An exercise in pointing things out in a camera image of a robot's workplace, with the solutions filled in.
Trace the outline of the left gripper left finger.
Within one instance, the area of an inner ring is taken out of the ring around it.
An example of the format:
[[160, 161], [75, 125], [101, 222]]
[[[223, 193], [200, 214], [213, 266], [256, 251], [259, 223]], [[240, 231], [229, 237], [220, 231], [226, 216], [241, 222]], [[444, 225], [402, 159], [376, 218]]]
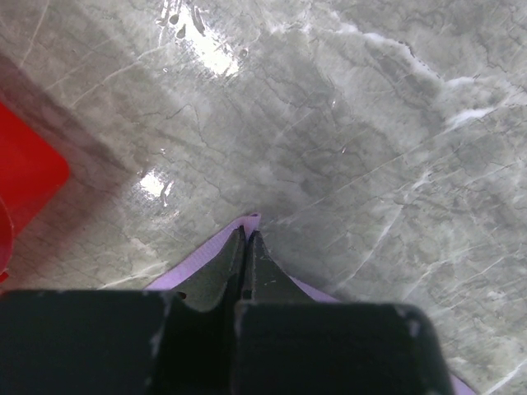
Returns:
[[245, 255], [245, 230], [234, 229], [219, 253], [179, 285], [179, 296], [191, 309], [207, 312], [237, 287]]

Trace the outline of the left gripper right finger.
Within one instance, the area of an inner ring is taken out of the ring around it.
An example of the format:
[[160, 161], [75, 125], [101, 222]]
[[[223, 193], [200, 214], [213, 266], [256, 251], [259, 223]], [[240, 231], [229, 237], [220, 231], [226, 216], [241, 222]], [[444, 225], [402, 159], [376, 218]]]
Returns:
[[261, 303], [314, 303], [273, 261], [259, 231], [249, 239], [245, 250], [242, 299]]

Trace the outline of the purple t shirt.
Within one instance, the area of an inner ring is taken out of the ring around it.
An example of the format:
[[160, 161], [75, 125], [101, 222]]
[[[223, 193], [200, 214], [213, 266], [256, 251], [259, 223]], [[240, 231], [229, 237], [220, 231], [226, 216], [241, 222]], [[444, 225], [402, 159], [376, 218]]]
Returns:
[[[216, 233], [211, 239], [202, 244], [187, 258], [180, 262], [177, 266], [171, 268], [169, 271], [160, 275], [152, 283], [146, 286], [145, 290], [169, 290], [174, 289], [185, 280], [190, 278], [194, 273], [208, 265], [213, 258], [215, 258], [226, 245], [227, 239], [234, 229], [242, 226], [248, 236], [251, 236], [259, 227], [261, 220], [260, 213], [251, 213], [247, 216], [241, 216], [233, 220], [229, 225]], [[307, 285], [306, 283], [296, 279], [293, 276], [286, 275], [292, 282], [295, 283], [301, 291], [310, 299], [321, 303], [338, 303], [341, 300], [334, 298], [323, 291]], [[450, 374], [450, 380], [453, 384], [455, 394], [474, 395], [476, 392], [472, 390], [464, 381], [457, 376]]]

